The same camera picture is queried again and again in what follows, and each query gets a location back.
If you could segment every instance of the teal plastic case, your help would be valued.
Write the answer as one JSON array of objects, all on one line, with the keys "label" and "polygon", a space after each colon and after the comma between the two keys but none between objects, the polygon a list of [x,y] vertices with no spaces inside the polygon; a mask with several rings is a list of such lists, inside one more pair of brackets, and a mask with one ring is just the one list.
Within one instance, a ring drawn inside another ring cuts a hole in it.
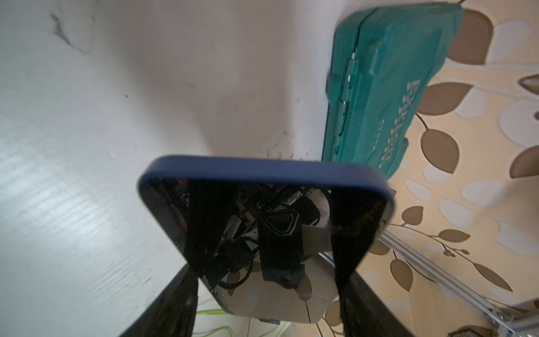
[{"label": "teal plastic case", "polygon": [[322,161],[367,164],[387,178],[462,22],[460,4],[388,6],[352,14],[335,32]]}]

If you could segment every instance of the brown leaf print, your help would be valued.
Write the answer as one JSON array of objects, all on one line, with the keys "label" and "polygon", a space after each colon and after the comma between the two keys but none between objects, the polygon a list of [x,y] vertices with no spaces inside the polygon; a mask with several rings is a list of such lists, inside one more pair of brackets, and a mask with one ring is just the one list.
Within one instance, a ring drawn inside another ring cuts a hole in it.
[{"label": "brown leaf print", "polygon": [[333,302],[331,308],[326,313],[326,322],[330,326],[337,326],[342,323],[341,321],[341,303],[339,300]]},{"label": "brown leaf print", "polygon": [[539,74],[521,78],[519,85],[532,94],[539,95]]},{"label": "brown leaf print", "polygon": [[410,268],[406,262],[398,259],[393,260],[389,265],[389,269],[391,270],[391,274],[393,275],[393,278],[395,278],[395,281],[399,283],[399,286],[406,291],[412,289],[412,268]]},{"label": "brown leaf print", "polygon": [[438,234],[438,237],[448,242],[463,242],[468,240],[470,235],[456,229],[445,229]]},{"label": "brown leaf print", "polygon": [[[239,271],[235,273],[231,273],[231,274],[229,273],[229,276],[226,278],[226,282],[227,283],[239,282],[239,277],[240,277]],[[227,289],[226,291],[229,293],[230,296],[234,294],[234,289]]]},{"label": "brown leaf print", "polygon": [[454,173],[459,163],[459,146],[455,139],[443,131],[428,129],[421,136],[421,150],[436,168]]},{"label": "brown leaf print", "polygon": [[389,247],[383,244],[380,240],[376,240],[369,249],[369,252],[376,255],[386,255],[389,253]]},{"label": "brown leaf print", "polygon": [[416,271],[416,273],[418,273],[419,275],[423,276],[425,279],[429,280],[430,282],[436,283],[436,281],[434,281],[433,279],[431,279],[431,278],[425,276],[422,272],[420,272],[419,270],[417,270],[417,269],[413,266],[413,264],[411,264],[411,263],[408,262],[408,261],[406,261],[406,262],[409,264],[410,267],[412,267],[412,269],[414,269],[414,270]]},{"label": "brown leaf print", "polygon": [[404,210],[402,219],[408,225],[417,226],[423,220],[423,206],[412,206]]},{"label": "brown leaf print", "polygon": [[464,64],[485,64],[493,33],[494,26],[486,15],[465,9],[464,20],[447,57]]},{"label": "brown leaf print", "polygon": [[455,110],[472,86],[460,82],[430,85],[425,90],[417,112],[424,115],[443,115]]},{"label": "brown leaf print", "polygon": [[539,145],[520,152],[509,169],[509,176],[511,178],[536,175],[539,175]]},{"label": "brown leaf print", "polygon": [[490,270],[489,268],[479,264],[479,263],[474,263],[473,264],[475,269],[477,269],[477,271],[483,275],[484,278],[486,278],[487,280],[489,280],[491,283],[497,285],[498,287],[500,288],[503,288],[505,290],[508,290],[508,291],[513,291],[513,289],[511,289],[511,287],[507,284],[507,282],[505,282],[504,279],[501,278],[501,276],[499,276],[498,274],[496,274],[495,272],[493,272],[492,270]]},{"label": "brown leaf print", "polygon": [[[245,267],[245,271],[249,271],[249,266]],[[259,262],[253,261],[253,269],[251,270],[252,273],[257,273],[262,271],[262,265]]]},{"label": "brown leaf print", "polygon": [[307,301],[313,295],[313,287],[310,284],[310,279],[307,275],[301,280],[299,286],[295,289],[300,300]]}]

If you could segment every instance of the wire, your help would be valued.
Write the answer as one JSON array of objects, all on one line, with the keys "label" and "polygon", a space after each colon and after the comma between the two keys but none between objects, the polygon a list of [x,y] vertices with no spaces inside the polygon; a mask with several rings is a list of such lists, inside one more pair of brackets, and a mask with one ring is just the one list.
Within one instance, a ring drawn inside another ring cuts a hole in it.
[{"label": "wire", "polygon": [[275,331],[275,329],[277,329],[278,327],[280,327],[281,324],[279,325],[276,325],[273,329],[271,329],[270,331],[266,332],[266,333],[263,333],[262,335],[260,335],[259,337],[264,337],[264,336],[268,336],[269,334],[271,334],[272,332]]},{"label": "wire", "polygon": [[322,330],[320,330],[320,326],[318,326],[318,322],[316,322],[315,324],[316,324],[316,327],[318,328],[318,332],[320,332],[320,337],[324,337],[324,335],[322,335]]},{"label": "wire", "polygon": [[200,303],[198,304],[198,306],[204,305],[204,304],[206,304],[206,303],[208,303],[208,302],[211,302],[211,301],[213,301],[213,300],[215,300],[215,298],[213,298],[213,297],[212,297],[212,298],[208,298],[207,300],[204,300],[204,301],[200,302]]},{"label": "wire", "polygon": [[307,308],[307,317],[309,317],[309,323],[311,323],[310,314],[309,314],[309,306],[307,305],[307,301],[305,301],[305,308]]},{"label": "wire", "polygon": [[325,317],[322,317],[322,319],[324,320],[324,322],[326,322],[326,324],[328,325],[328,327],[329,327],[329,329],[331,330],[331,332],[333,332],[333,336],[335,336],[335,334],[344,336],[344,334],[343,334],[342,332],[333,330],[333,327],[332,327],[331,325],[329,325],[328,320],[327,320]]},{"label": "wire", "polygon": [[216,329],[213,329],[213,330],[210,330],[210,331],[205,331],[205,332],[193,332],[193,335],[195,334],[204,334],[202,336],[199,336],[199,337],[208,337],[208,336],[211,336],[213,334],[215,334],[216,332],[218,331],[221,331],[221,330],[227,330],[229,332],[229,335],[230,337],[233,337],[233,330],[230,326],[228,325],[225,325],[225,326],[221,326],[221,327],[218,327]]},{"label": "wire", "polygon": [[281,326],[281,328],[279,329],[279,332],[277,332],[277,335],[275,335],[276,337],[277,337],[277,336],[280,336],[280,335],[282,334],[282,331],[285,329],[285,325],[286,325],[286,324],[283,324],[283,325]]},{"label": "wire", "polygon": [[197,311],[197,315],[224,315],[226,312],[221,309],[209,309]]},{"label": "wire", "polygon": [[251,275],[251,271],[253,270],[253,260],[251,260],[251,263],[249,264],[249,269],[247,270],[247,273],[245,274],[245,276],[243,276],[243,279],[241,279],[239,282],[236,282],[236,283],[227,283],[225,281],[219,281],[219,286],[223,289],[236,289],[237,287],[239,287],[240,285],[242,285],[245,281],[247,281],[247,278],[249,277],[249,275]]}]

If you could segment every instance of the white surface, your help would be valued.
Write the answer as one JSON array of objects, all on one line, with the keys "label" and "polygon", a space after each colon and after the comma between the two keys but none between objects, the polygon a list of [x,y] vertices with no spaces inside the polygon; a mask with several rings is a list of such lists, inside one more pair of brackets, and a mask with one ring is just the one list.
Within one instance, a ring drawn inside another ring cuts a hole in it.
[{"label": "white surface", "polygon": [[83,53],[54,0],[0,2],[0,335],[120,334],[184,264],[137,196],[144,168],[318,160],[335,26],[380,3],[102,1],[93,34],[66,32]]},{"label": "white surface", "polygon": [[503,184],[496,180],[477,180],[460,189],[466,200],[482,207],[494,207],[502,201],[505,194]]},{"label": "white surface", "polygon": [[525,100],[505,108],[499,119],[505,137],[523,147],[539,145],[539,121],[534,117],[538,110],[539,103]]},{"label": "white surface", "polygon": [[406,180],[406,187],[412,194],[421,201],[430,201],[431,192],[429,189],[415,180],[408,179]]},{"label": "white surface", "polygon": [[455,109],[455,114],[464,118],[481,117],[485,113],[485,96],[476,88],[471,88]]},{"label": "white surface", "polygon": [[539,242],[515,226],[499,221],[500,232],[496,241],[522,256],[539,255]]},{"label": "white surface", "polygon": [[449,180],[449,174],[440,170],[437,167],[434,167],[432,164],[429,164],[423,169],[423,176],[425,180],[431,182],[446,182]]},{"label": "white surface", "polygon": [[440,203],[440,213],[455,227],[465,229],[473,223],[473,216],[470,211],[452,200]]},{"label": "white surface", "polygon": [[510,20],[494,26],[487,62],[505,59],[530,37],[532,28],[523,20]]}]

